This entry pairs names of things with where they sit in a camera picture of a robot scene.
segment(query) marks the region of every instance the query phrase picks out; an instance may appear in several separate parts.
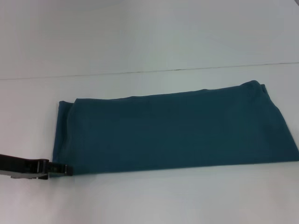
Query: white surface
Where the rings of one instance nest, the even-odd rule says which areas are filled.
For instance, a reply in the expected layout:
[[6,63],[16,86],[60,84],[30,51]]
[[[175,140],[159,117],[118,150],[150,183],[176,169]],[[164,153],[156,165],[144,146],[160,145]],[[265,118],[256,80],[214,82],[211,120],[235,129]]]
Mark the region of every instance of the white surface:
[[[0,154],[51,159],[58,101],[266,84],[299,145],[299,64],[0,81]],[[297,224],[299,163],[0,176],[2,224]]]
[[299,62],[294,0],[0,0],[0,78]]

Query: folded fabric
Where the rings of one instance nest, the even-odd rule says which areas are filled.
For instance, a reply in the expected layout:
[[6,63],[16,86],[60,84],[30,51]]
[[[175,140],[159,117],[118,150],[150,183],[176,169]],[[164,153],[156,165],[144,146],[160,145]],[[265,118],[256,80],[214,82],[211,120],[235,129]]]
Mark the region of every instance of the folded fabric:
[[75,175],[298,160],[283,116],[257,81],[59,104],[53,161]]

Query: teal cloth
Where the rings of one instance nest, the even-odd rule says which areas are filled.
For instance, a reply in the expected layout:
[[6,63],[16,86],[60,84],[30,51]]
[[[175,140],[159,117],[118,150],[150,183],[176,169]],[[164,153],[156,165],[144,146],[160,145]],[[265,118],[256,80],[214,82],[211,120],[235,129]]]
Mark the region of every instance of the teal cloth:
[[264,85],[59,104],[53,161],[74,174],[298,161]]

